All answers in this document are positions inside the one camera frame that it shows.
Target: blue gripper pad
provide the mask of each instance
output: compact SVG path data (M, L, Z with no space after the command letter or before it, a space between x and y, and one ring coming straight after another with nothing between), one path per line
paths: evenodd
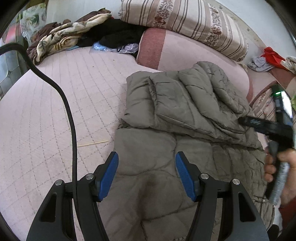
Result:
M197 196L194 191L194 182L187 170L185 163L179 153L176 154L176 167L188 197L195 202Z
M110 190L112 181L114 179L117 167L118 167L118 154L115 152L114 156L112 157L100 183L100 192L98 195L98 198L100 201L103 200L104 197L108 195L108 192Z

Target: metal screw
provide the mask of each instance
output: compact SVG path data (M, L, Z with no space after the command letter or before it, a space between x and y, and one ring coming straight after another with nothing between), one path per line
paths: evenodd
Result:
M232 182L233 182L233 184L235 184L235 185L239 185L240 184L240 181L238 180L238 179L233 179L232 180Z
M201 177L202 179L208 179L208 178L209 178L209 175L206 174L206 173L202 173L202 174L200 175L200 177Z
M85 176L85 178L86 178L87 180L91 180L91 179L94 178L94 175L93 175L92 173L89 173L89 174L87 174L87 175Z
M63 180L59 179L54 182L55 185L59 186L63 183Z

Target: wooden stick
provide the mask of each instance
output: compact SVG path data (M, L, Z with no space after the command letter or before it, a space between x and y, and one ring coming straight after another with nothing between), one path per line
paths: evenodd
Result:
M108 142L108 141L100 141L100 142L91 143L91 144L86 144L86 145L81 145L81 146L77 146L77 147L82 147L82 146L90 146L90 145L94 145L94 144L100 144L100 143L104 143L104 142Z

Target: red cloth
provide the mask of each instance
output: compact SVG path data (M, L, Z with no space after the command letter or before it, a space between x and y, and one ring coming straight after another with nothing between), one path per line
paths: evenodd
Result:
M286 206L280 207L279 211L283 219L283 228L286 228L291 219L296 214L296 198L289 202Z
M281 60L285 61L285 59L277 52L275 52L271 47L265 48L264 54L261 55L261 57L265 57L266 62L272 64L275 67L287 70L284 66L281 65Z

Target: pile of clothes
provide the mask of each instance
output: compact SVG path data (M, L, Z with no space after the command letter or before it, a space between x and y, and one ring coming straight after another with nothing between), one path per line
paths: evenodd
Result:
M284 59L271 47L267 47L264 49L263 55L252 58L252 61L248 63L248 67L256 72L267 72L270 69L277 67L289 70L293 74L296 74L296 58L288 56Z
M54 53L94 43L121 50L128 44L139 44L147 27L129 24L112 18L105 8L93 11L75 22L66 19L63 23L49 23L38 31L27 54L35 65Z

